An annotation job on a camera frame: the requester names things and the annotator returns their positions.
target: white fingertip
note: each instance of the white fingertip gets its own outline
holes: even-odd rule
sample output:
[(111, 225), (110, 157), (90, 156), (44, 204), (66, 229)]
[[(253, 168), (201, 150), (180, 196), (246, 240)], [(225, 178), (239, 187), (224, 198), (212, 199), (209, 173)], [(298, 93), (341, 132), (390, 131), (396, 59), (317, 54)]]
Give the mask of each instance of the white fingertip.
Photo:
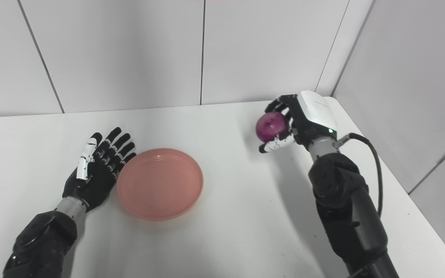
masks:
[(88, 179), (88, 164), (93, 162), (93, 153), (97, 149), (97, 140), (90, 138), (83, 148), (82, 155), (78, 160), (78, 166), (76, 166), (76, 178), (86, 181)]
[(288, 137), (280, 140), (279, 137), (274, 138), (273, 141), (267, 142), (264, 146), (264, 150), (268, 153), (272, 150), (279, 149), (282, 147), (286, 147), (290, 144), (293, 144), (295, 142), (295, 137), (293, 137), (293, 134), (290, 134)]

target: robot forearm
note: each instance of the robot forearm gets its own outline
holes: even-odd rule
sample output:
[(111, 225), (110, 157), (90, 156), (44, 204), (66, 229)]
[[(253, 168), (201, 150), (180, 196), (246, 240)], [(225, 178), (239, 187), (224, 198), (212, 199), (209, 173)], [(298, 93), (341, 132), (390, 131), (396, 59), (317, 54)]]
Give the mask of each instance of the robot forearm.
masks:
[(55, 210), (37, 214), (17, 236), (4, 278), (60, 278), (63, 260), (76, 241), (76, 220), (87, 208), (66, 197)]

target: cable connector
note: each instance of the cable connector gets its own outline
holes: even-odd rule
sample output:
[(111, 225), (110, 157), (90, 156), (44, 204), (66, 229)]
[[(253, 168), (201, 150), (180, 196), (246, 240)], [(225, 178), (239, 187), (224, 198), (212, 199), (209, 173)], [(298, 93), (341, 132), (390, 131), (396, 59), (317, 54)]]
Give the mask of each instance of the cable connector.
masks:
[(350, 135), (346, 134), (343, 137), (339, 138), (339, 140), (337, 140), (336, 142), (332, 143), (332, 146), (339, 149), (341, 146), (346, 144), (346, 142), (348, 142), (349, 140), (350, 140)]

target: silver cylinder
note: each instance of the silver cylinder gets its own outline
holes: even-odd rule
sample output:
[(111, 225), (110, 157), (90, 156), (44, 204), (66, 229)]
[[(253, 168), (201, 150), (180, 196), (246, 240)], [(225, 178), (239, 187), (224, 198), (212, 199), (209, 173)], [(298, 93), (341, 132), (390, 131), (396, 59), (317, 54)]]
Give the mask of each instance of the silver cylinder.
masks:
[(75, 222), (80, 218), (85, 211), (87, 210), (87, 206), (85, 203), (79, 199), (74, 197), (66, 197), (59, 202), (59, 204), (54, 209), (56, 211), (62, 212), (68, 215), (71, 219), (75, 220)]
[(309, 152), (312, 160), (317, 160), (319, 157), (328, 153), (339, 153), (339, 150), (334, 147), (334, 140), (331, 137), (319, 137), (309, 144)]

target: pink plate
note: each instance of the pink plate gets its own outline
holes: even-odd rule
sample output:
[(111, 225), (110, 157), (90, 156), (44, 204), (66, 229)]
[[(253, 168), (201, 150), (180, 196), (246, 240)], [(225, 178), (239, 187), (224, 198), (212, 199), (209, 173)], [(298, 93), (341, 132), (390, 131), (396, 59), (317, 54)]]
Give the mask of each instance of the pink plate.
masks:
[(118, 196), (123, 207), (146, 220), (168, 220), (189, 210), (204, 184), (197, 162), (179, 150), (145, 151), (120, 172)]

